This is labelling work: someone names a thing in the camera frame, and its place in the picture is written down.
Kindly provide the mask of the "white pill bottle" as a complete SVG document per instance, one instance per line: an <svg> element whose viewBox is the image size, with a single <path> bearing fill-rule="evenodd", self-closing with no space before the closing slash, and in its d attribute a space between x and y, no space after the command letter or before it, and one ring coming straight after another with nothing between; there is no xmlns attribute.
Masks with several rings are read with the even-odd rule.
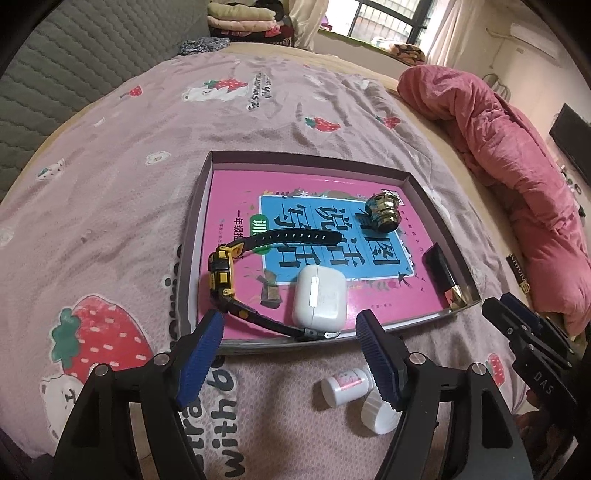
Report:
<svg viewBox="0 0 591 480"><path fill-rule="evenodd" d="M374 388L375 381L368 366L346 370L321 381L322 395L331 408L361 399Z"/></svg>

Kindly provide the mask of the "white bottle cap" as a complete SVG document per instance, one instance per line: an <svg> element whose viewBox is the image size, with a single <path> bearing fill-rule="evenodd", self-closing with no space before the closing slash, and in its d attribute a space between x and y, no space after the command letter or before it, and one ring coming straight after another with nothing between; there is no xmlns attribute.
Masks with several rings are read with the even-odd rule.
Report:
<svg viewBox="0 0 591 480"><path fill-rule="evenodd" d="M377 389L370 391L365 401L363 401L362 423L376 435L386 435L394 432L399 426L401 416L401 412L395 410L382 399Z"/></svg>

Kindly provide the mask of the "yellow black wristwatch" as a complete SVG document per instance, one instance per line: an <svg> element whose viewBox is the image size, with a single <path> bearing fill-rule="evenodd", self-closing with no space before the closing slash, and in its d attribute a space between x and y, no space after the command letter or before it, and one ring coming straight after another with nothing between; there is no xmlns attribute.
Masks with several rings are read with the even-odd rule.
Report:
<svg viewBox="0 0 591 480"><path fill-rule="evenodd" d="M263 262L256 249L273 246L337 246L342 234L322 229L281 228L240 237L221 244L207 257L207 284L214 306L239 321L264 331L289 337L297 342L332 340L339 337L339 327L298 327L277 321L249 305L254 298L256 275L263 274Z"/></svg>

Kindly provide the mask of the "white earbuds case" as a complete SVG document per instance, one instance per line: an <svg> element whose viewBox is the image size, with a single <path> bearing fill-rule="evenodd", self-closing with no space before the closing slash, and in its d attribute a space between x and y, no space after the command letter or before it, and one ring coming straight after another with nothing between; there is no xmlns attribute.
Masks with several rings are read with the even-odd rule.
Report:
<svg viewBox="0 0 591 480"><path fill-rule="evenodd" d="M329 267L308 265L295 283L294 324L320 332L337 333L346 325L346 276Z"/></svg>

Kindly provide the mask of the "black gold lipstick tube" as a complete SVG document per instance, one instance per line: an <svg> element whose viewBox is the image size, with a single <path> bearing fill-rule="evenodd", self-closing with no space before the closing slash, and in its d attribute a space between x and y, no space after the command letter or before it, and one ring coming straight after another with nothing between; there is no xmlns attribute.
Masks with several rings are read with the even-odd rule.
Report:
<svg viewBox="0 0 591 480"><path fill-rule="evenodd" d="M438 243L435 243L424 253L423 263L437 292L446 300L449 308L455 311L466 307L467 300Z"/></svg>

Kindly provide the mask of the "pink blue book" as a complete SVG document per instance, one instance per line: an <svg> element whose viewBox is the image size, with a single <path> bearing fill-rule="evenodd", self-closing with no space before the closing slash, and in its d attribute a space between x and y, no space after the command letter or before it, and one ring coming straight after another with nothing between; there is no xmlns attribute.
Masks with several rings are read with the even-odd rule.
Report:
<svg viewBox="0 0 591 480"><path fill-rule="evenodd" d="M374 194L393 191L401 201L402 221L389 234L373 230L365 203ZM257 311L284 323L291 322L297 275L308 265L339 270L348 281L348 320L373 310L385 325L419 317L430 318L447 309L423 263L435 243L425 223L429 212L408 182L271 171L216 169L205 196L207 203L201 241L197 296L199 312L211 308L207 257L218 245L238 236L281 228L338 231L342 242L332 247L273 246L255 251L263 262L256 275Z"/></svg>

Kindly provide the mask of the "brass metal knob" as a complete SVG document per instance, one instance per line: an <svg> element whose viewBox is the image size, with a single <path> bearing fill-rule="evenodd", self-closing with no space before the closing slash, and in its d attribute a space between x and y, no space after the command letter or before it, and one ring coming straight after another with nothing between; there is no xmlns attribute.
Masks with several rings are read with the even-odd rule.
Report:
<svg viewBox="0 0 591 480"><path fill-rule="evenodd" d="M382 233L397 230L401 223L400 199L393 191L382 191L366 201L365 210L372 227Z"/></svg>

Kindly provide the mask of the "pink strawberry print bedsheet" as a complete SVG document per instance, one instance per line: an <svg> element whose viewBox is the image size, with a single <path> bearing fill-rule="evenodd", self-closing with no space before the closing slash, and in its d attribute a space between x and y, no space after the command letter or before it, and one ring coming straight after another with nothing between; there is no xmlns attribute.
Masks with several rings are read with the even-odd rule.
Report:
<svg viewBox="0 0 591 480"><path fill-rule="evenodd" d="M192 189L211 151L342 158L412 173L448 211L479 291L512 286L501 255L511 232L482 201L443 134L368 73L313 59L211 53L163 62L71 119L29 162L1 204L1 430L21 460L48 459L58 430L47 404L67 377L51 331L84 299L121 307L155 351L171 341L172 272ZM211 479L371 479L389 446L353 411L322 409L322 375L355 366L355 343L228 359L204 403L218 423L184 415Z"/></svg>

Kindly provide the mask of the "pink crumpled quilt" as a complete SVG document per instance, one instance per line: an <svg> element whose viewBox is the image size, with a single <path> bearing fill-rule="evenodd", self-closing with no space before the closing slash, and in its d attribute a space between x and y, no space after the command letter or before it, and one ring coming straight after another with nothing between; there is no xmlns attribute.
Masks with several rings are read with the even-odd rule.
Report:
<svg viewBox="0 0 591 480"><path fill-rule="evenodd" d="M577 336L590 322L590 256L572 193L544 140L517 108L478 76L420 65L398 94L447 129L466 164L489 188L519 242L536 310L560 314Z"/></svg>

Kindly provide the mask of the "brown patterned cushion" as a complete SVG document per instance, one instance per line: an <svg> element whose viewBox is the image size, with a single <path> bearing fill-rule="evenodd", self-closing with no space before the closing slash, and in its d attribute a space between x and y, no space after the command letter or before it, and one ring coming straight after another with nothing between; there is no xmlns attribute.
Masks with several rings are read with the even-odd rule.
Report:
<svg viewBox="0 0 591 480"><path fill-rule="evenodd" d="M426 55L420 47L413 44L394 44L390 48L391 56L408 66L426 63Z"/></svg>

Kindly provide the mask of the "grey quilted headboard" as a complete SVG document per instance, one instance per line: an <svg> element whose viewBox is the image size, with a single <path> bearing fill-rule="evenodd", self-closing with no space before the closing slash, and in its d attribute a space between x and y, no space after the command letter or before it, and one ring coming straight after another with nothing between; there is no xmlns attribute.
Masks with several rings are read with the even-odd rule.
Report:
<svg viewBox="0 0 591 480"><path fill-rule="evenodd" d="M204 1L63 1L1 75L1 192L87 105L208 34Z"/></svg>

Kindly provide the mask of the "white air conditioner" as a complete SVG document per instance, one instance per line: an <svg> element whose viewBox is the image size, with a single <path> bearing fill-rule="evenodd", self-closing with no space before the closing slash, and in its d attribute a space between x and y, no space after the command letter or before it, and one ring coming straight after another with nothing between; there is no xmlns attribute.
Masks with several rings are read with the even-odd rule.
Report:
<svg viewBox="0 0 591 480"><path fill-rule="evenodd" d="M560 50L558 45L546 36L541 35L528 27L519 23L512 23L510 27L510 35L543 52L554 60L559 59Z"/></svg>

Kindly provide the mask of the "black framed window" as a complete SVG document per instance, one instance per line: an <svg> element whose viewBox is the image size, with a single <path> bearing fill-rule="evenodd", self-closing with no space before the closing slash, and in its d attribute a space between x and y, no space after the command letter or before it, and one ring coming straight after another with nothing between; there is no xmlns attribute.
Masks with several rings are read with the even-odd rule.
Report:
<svg viewBox="0 0 591 480"><path fill-rule="evenodd" d="M437 1L430 0L334 0L325 11L325 25L334 33L378 48L420 45L436 6Z"/></svg>

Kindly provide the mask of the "cream window curtain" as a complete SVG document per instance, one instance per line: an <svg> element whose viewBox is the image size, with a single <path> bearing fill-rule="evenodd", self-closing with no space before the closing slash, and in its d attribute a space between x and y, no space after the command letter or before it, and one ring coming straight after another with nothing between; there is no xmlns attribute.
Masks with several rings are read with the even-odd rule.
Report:
<svg viewBox="0 0 591 480"><path fill-rule="evenodd" d="M294 25L294 47L311 50L315 35L328 10L328 0L290 0L287 2L288 15Z"/></svg>

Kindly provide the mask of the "black wall television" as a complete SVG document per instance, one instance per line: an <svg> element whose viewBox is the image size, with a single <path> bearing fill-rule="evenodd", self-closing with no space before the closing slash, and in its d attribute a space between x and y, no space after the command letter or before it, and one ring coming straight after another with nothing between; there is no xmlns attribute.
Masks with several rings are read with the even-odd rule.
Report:
<svg viewBox="0 0 591 480"><path fill-rule="evenodd" d="M583 179L590 183L591 127L568 104L558 113L549 134L554 143L575 166Z"/></svg>

